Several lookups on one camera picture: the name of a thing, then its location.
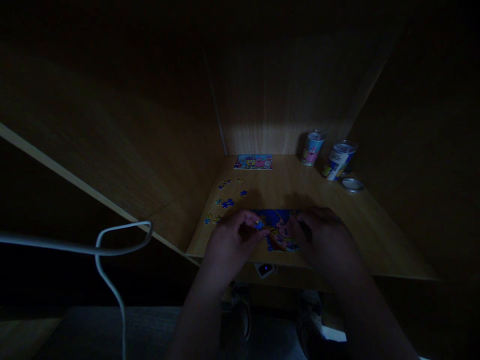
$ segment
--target wooden shelf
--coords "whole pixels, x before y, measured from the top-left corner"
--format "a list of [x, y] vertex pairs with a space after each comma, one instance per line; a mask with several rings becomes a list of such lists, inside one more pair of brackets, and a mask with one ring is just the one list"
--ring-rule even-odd
[[[353, 234], [360, 252], [373, 275], [412, 279], [437, 279], [431, 266], [393, 222], [373, 196], [364, 190], [352, 193], [336, 181], [324, 179], [318, 166], [304, 166], [296, 155], [274, 155], [273, 170], [234, 169], [236, 156], [226, 156], [203, 209], [186, 254], [203, 257], [208, 239], [215, 228], [205, 224], [208, 213], [228, 216], [246, 209], [306, 209], [312, 205], [329, 207], [338, 214]], [[219, 185], [231, 180], [225, 188]], [[215, 200], [234, 200], [240, 192], [248, 195], [227, 209], [217, 206]], [[249, 261], [307, 268], [299, 253], [270, 252], [267, 240], [262, 240]]]

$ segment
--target can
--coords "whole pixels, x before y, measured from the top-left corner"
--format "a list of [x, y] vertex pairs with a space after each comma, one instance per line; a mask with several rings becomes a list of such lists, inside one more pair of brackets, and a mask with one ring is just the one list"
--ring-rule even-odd
[[313, 166], [319, 157], [320, 149], [325, 141], [326, 133], [321, 130], [312, 130], [308, 133], [305, 148], [301, 156], [301, 163], [306, 166]]
[[359, 145], [356, 142], [337, 140], [335, 145], [333, 145], [321, 175], [327, 178], [327, 180], [338, 180], [358, 148]]

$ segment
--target white cable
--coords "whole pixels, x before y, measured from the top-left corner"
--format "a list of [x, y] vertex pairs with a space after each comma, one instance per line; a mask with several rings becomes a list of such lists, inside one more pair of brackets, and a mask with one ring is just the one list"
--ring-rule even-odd
[[[139, 225], [148, 225], [148, 233], [146, 234], [145, 240], [143, 240], [143, 242], [139, 243], [138, 245], [124, 247], [120, 249], [100, 248], [100, 245], [102, 244], [102, 238], [105, 233], [108, 233], [114, 230], [131, 228]], [[106, 228], [105, 230], [102, 230], [98, 234], [98, 237], [96, 238], [95, 247], [76, 244], [76, 243], [67, 242], [67, 241], [47, 239], [47, 238], [39, 238], [39, 237], [24, 236], [24, 235], [20, 236], [20, 235], [5, 233], [5, 232], [0, 232], [0, 243], [26, 245], [26, 246], [33, 246], [37, 248], [47, 248], [47, 249], [70, 251], [73, 253], [95, 255], [96, 269], [98, 270], [98, 273], [100, 274], [101, 278], [105, 281], [105, 283], [108, 285], [112, 293], [115, 295], [116, 300], [118, 301], [118, 305], [120, 305], [121, 321], [123, 324], [123, 329], [121, 332], [121, 357], [123, 360], [126, 360], [127, 359], [127, 342], [126, 342], [127, 324], [125, 321], [125, 305], [124, 305], [124, 301], [122, 300], [122, 297], [120, 296], [120, 293], [112, 284], [107, 274], [105, 274], [105, 271], [102, 268], [102, 265], [100, 264], [100, 256], [123, 255], [123, 254], [132, 253], [138, 249], [141, 249], [149, 243], [150, 239], [152, 238], [153, 232], [154, 232], [154, 227], [150, 221], [139, 221], [139, 222], [133, 222], [126, 225], [109, 227], [109, 228]]]

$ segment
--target can lid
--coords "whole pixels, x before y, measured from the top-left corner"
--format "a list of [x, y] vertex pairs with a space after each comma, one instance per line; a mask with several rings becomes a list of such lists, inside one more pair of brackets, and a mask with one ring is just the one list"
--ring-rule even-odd
[[310, 140], [320, 141], [320, 140], [324, 140], [326, 135], [327, 133], [325, 131], [315, 129], [308, 133], [308, 138]]
[[358, 193], [362, 190], [365, 190], [365, 186], [360, 180], [354, 179], [353, 177], [344, 177], [340, 180], [340, 185], [346, 190], [352, 193]]

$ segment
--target patrick star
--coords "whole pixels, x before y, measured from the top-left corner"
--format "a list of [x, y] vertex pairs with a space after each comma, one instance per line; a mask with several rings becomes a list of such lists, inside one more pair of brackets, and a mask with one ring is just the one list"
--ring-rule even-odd
[[258, 157], [256, 159], [255, 167], [258, 168], [263, 168], [265, 166], [265, 160], [262, 159], [261, 157]]
[[319, 156], [319, 153], [317, 152], [317, 148], [313, 146], [309, 151], [308, 154], [306, 155], [305, 161], [307, 163], [313, 163], [315, 160], [317, 160], [317, 157]]
[[278, 232], [280, 234], [275, 234], [273, 238], [277, 241], [278, 244], [282, 248], [284, 248], [287, 252], [292, 251], [292, 245], [293, 243], [290, 241], [292, 238], [292, 235], [289, 234], [287, 225], [284, 224], [284, 220], [280, 218], [280, 221], [276, 223], [275, 225], [278, 229]]

